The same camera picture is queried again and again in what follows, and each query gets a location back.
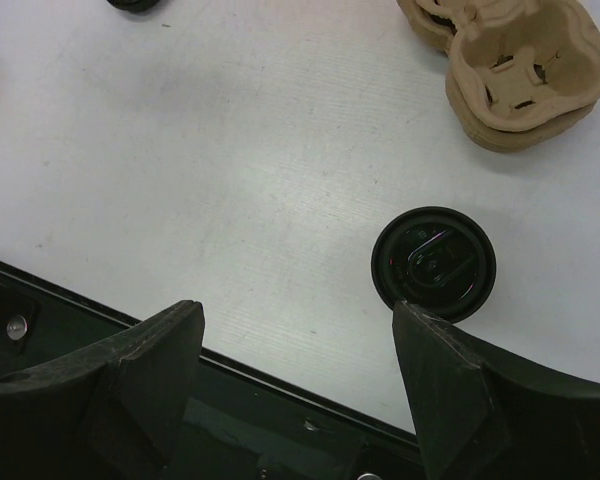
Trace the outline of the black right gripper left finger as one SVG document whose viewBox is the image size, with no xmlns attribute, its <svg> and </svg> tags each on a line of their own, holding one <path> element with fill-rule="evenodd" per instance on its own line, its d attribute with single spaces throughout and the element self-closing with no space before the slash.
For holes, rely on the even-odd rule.
<svg viewBox="0 0 600 480">
<path fill-rule="evenodd" d="M 158 479 L 204 335 L 180 301 L 113 336 L 0 377 L 0 479 Z"/>
</svg>

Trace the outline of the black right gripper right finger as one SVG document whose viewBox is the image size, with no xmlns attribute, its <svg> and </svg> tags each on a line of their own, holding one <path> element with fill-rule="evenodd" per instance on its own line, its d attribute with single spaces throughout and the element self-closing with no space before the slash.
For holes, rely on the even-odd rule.
<svg viewBox="0 0 600 480">
<path fill-rule="evenodd" d="M 406 302 L 392 328 L 427 478 L 600 479 L 600 383 Z"/>
</svg>

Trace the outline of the black plastic cup lid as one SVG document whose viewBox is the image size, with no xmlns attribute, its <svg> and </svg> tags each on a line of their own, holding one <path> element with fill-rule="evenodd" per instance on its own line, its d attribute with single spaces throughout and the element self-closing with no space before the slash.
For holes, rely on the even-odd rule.
<svg viewBox="0 0 600 480">
<path fill-rule="evenodd" d="M 495 285 L 492 242 L 469 216 L 441 206 L 419 207 L 393 219 L 378 236 L 370 271 L 381 300 L 401 301 L 450 322 L 476 313 Z"/>
</svg>

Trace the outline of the brown cardboard cup carrier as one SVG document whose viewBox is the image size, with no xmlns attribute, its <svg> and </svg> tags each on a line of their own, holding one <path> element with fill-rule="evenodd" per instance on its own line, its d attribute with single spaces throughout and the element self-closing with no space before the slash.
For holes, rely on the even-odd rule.
<svg viewBox="0 0 600 480">
<path fill-rule="evenodd" d="M 449 59 L 445 89 L 465 134 L 528 149 L 600 100 L 600 31 L 578 1 L 402 1 L 418 38 Z"/>
</svg>

